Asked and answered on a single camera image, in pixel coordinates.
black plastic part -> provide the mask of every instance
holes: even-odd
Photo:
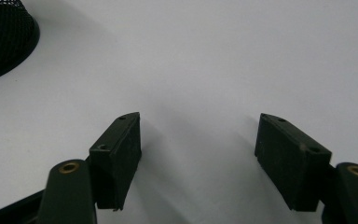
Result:
[[[0,224],[31,224],[35,223],[43,190],[16,203],[0,209]]]
[[[98,208],[123,209],[141,155],[139,113],[116,119],[89,149]]]
[[[343,162],[337,166],[337,195],[349,224],[358,224],[358,164]]]
[[[331,154],[287,120],[261,114],[255,155],[290,209],[316,210]]]
[[[51,169],[36,223],[97,223],[85,161],[65,161]]]
[[[22,63],[39,41],[39,26],[20,0],[0,0],[0,76]]]

mesh container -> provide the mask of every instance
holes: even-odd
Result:
[[[36,47],[39,27],[20,0],[0,0],[0,76]]]

white surface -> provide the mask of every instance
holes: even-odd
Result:
[[[99,223],[321,223],[257,163],[262,112],[358,162],[358,1],[23,3],[41,37],[0,77],[0,208],[134,111],[143,158]]]

